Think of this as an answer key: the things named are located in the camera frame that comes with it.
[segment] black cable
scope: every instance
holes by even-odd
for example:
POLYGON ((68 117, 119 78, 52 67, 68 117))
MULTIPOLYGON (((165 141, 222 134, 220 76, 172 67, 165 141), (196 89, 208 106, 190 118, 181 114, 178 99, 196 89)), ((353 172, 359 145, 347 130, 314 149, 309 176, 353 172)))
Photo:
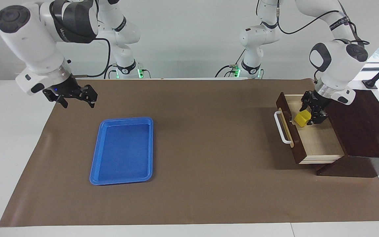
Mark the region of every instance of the black cable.
POLYGON ((106 79, 106 74, 108 70, 113 66, 113 64, 109 65, 108 68, 105 70, 105 75, 103 76, 103 79, 106 79))
POLYGON ((108 78, 109 78, 109 79, 110 79, 110 73, 111 73, 111 72, 116 72, 116 70, 112 70, 112 71, 109 72, 109 74, 108 74, 108 78))
POLYGON ((328 15, 330 13, 333 13, 333 12, 340 12, 338 10, 333 10, 333 11, 329 11, 329 12, 326 12, 322 15, 320 15, 319 17, 315 18, 314 20, 312 20, 310 23, 304 25, 302 28, 300 28, 299 30, 296 30, 296 31, 293 31, 293 32, 286 32, 284 31, 281 27, 280 27, 280 20, 277 20, 277 26, 279 27, 280 31, 287 34, 287 35, 292 35, 292 34, 295 34, 295 33, 298 33, 299 31, 305 29, 306 27, 308 27, 310 24, 314 23, 315 21, 317 21, 318 19, 322 18, 323 16, 325 15, 328 15))
POLYGON ((152 78, 152 74, 150 74, 150 71, 149 71, 149 70, 147 70, 147 69, 143 69, 142 71, 143 71, 143 72, 148 72, 148 73, 149 73, 149 77, 152 78))
POLYGON ((255 14, 258 16, 258 6, 260 5, 260 0, 257 2, 257 8, 255 9, 255 14))
POLYGON ((109 50, 108 50, 108 61, 106 62, 106 67, 105 67, 105 69, 103 70, 103 72, 101 72, 101 73, 98 74, 98 75, 87 75, 87 77, 99 77, 99 76, 103 75, 105 72, 108 71, 108 66, 109 66, 110 51, 111 51, 109 40, 107 40, 107 39, 105 39, 105 38, 96 38, 96 39, 94 39, 94 40, 104 40, 104 41, 106 41, 106 42, 108 43, 108 48, 109 48, 109 50))
POLYGON ((355 23, 353 23, 353 22, 351 22, 351 21, 348 21, 348 23, 351 24, 351 25, 353 26, 355 33, 358 33, 358 29, 356 28, 355 23))
POLYGON ((230 75, 232 74, 232 73, 235 73, 235 71, 229 71, 229 72, 226 72, 225 74, 224 74, 224 77, 226 77, 226 75, 229 73, 229 76, 228 77, 230 77, 230 75))
POLYGON ((243 53, 245 53, 245 51, 246 51, 246 48, 242 51, 242 53, 241 53, 241 55, 239 56, 238 60, 236 60, 236 63, 235 63, 236 65, 238 65, 238 62, 239 62, 239 60, 241 59, 243 53))
POLYGON ((355 40, 351 40, 350 42, 361 42, 361 43, 363 43, 364 45, 369 45, 369 44, 370 44, 369 41, 362 40, 362 39, 355 39, 355 40))
POLYGON ((221 71, 223 71, 223 69, 225 69, 225 68, 227 68, 227 67, 230 67, 230 66, 227 65, 227 66, 222 67, 222 68, 217 72, 217 74, 215 75, 215 78, 218 76, 218 74, 219 74, 221 71))
POLYGON ((343 42, 344 44, 349 44, 348 40, 344 40, 344 39, 333 39, 333 40, 337 40, 337 41, 343 42))
POLYGON ((314 80, 315 81, 318 81, 318 79, 317 79, 317 72, 319 72, 319 70, 316 70, 316 72, 314 73, 314 80))

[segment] brown paper mat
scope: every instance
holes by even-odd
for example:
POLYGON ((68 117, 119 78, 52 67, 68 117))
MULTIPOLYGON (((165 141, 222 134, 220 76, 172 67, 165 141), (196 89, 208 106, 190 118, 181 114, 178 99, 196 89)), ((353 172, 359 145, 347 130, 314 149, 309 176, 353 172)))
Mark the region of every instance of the brown paper mat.
POLYGON ((310 80, 80 81, 94 109, 56 105, 0 226, 379 221, 379 179, 318 177, 296 165, 273 113, 310 80), (93 186, 105 119, 152 117, 154 174, 93 186))

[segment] wooden cabinet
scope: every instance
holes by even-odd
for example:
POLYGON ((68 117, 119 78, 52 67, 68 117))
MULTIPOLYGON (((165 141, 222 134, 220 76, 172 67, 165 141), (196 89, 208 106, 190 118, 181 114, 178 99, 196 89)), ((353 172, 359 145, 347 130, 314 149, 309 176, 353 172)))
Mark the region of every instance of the wooden cabinet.
POLYGON ((324 123, 303 128, 292 122, 302 95, 280 94, 276 122, 284 130, 282 140, 290 141, 296 163, 314 164, 317 175, 323 176, 379 175, 379 102, 371 91, 356 93, 349 106, 332 102, 324 123))

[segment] open drawer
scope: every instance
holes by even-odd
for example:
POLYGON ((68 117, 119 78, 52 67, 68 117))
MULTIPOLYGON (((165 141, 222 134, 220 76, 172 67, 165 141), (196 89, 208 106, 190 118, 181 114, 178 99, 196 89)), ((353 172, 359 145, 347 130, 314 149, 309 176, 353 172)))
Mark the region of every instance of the open drawer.
POLYGON ((282 141, 290 144, 298 164, 331 164, 345 154, 330 121, 305 127, 292 122, 302 106, 301 98, 281 93, 276 102, 275 119, 282 141))

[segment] drawer handle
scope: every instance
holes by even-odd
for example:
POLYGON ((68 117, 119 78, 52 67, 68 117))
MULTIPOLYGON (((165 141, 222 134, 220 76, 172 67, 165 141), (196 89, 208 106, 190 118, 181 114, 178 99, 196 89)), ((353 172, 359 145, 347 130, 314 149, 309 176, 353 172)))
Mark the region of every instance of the drawer handle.
POLYGON ((282 112, 276 111, 274 113, 274 119, 276 120, 276 125, 277 125, 277 128, 279 129, 280 137, 282 138, 282 141, 284 144, 292 144, 292 141, 286 140, 286 138, 283 134, 283 129, 282 129, 282 126, 280 125, 280 122, 279 122, 279 117, 278 117, 279 114, 282 114, 282 112))

